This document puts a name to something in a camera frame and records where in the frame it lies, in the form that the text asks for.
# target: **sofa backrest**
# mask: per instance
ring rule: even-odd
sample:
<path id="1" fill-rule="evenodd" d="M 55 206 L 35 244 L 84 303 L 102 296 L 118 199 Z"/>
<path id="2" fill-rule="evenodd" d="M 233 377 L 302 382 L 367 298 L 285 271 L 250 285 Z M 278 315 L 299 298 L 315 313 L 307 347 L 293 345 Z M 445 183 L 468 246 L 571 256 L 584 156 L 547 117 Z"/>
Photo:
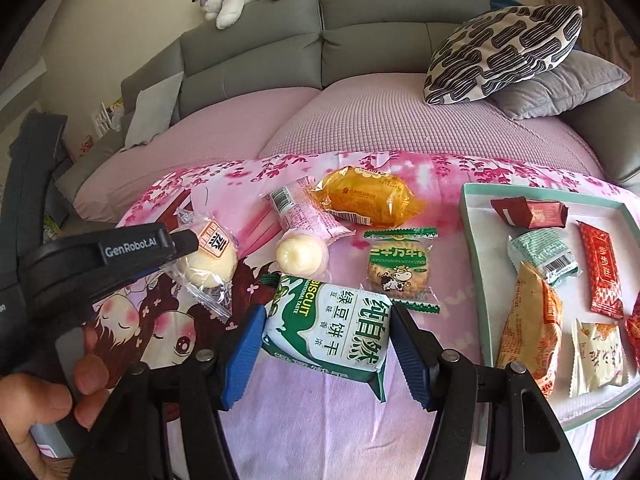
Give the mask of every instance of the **sofa backrest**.
<path id="1" fill-rule="evenodd" d="M 124 128 L 140 91 L 182 71 L 172 124 L 249 92 L 425 73 L 440 42 L 486 10 L 489 0 L 260 0 L 228 29 L 205 22 L 185 32 L 123 80 Z"/>

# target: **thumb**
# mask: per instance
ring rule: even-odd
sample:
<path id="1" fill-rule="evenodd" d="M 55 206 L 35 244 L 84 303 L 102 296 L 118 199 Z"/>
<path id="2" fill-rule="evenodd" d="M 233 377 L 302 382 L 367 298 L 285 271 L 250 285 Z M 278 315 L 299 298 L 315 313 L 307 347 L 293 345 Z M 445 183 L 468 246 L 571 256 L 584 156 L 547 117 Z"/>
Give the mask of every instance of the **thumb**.
<path id="1" fill-rule="evenodd" d="M 29 430 L 34 424 L 53 424 L 71 411 L 69 390 L 26 374 L 14 374 L 0 380 L 0 419 L 38 478 L 44 476 L 44 462 Z"/>

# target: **tray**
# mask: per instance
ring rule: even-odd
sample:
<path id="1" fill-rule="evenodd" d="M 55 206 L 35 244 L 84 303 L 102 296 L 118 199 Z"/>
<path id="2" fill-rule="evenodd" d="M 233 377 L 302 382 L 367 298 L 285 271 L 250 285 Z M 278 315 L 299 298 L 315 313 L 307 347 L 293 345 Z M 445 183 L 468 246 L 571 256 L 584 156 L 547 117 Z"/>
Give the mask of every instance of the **tray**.
<path id="1" fill-rule="evenodd" d="M 492 209 L 490 200 L 515 196 L 559 200 L 569 208 L 566 228 L 558 229 L 558 234 L 574 253 L 583 272 L 580 276 L 567 278 L 556 288 L 563 305 L 562 343 L 556 383 L 549 398 L 562 428 L 568 431 L 609 413 L 640 390 L 633 351 L 620 324 L 628 363 L 628 383 L 621 387 L 603 386 L 589 394 L 569 398 L 574 355 L 572 322 L 576 317 L 585 322 L 615 322 L 589 310 L 589 273 L 575 222 L 587 222 L 610 234 L 620 272 L 625 317 L 632 313 L 640 290 L 640 230 L 626 206 L 615 200 L 555 189 L 465 184 L 460 194 L 460 213 L 471 251 L 482 358 L 489 366 L 493 366 L 497 358 L 517 279 L 516 269 L 506 253 L 507 236 L 515 237 L 524 232 L 505 224 Z M 480 435 L 485 435 L 485 425 L 486 416 L 483 416 Z"/>

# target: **sofa armrest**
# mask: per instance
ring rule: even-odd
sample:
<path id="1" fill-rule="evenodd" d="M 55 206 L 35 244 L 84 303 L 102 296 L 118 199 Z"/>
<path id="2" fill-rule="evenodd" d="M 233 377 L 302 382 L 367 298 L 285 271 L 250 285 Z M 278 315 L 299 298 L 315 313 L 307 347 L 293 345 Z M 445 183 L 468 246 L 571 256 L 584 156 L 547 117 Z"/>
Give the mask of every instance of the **sofa armrest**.
<path id="1" fill-rule="evenodd" d="M 614 90 L 560 118 L 591 147 L 613 183 L 640 194 L 640 103 Z"/>
<path id="2" fill-rule="evenodd" d="M 69 202 L 74 202 L 78 190 L 93 172 L 124 147 L 124 137 L 124 130 L 120 132 L 109 130 L 56 181 L 60 193 Z"/>

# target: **cartoon eye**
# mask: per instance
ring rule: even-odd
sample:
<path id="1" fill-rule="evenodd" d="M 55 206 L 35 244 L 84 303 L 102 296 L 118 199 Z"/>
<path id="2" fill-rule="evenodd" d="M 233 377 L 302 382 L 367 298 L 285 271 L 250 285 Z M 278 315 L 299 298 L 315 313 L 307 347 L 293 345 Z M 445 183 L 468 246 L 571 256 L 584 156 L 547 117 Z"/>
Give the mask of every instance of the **cartoon eye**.
<path id="1" fill-rule="evenodd" d="M 178 339 L 178 342 L 175 344 L 175 352 L 178 355 L 186 355 L 189 353 L 190 347 L 191 347 L 191 339 L 183 335 L 180 339 Z"/>

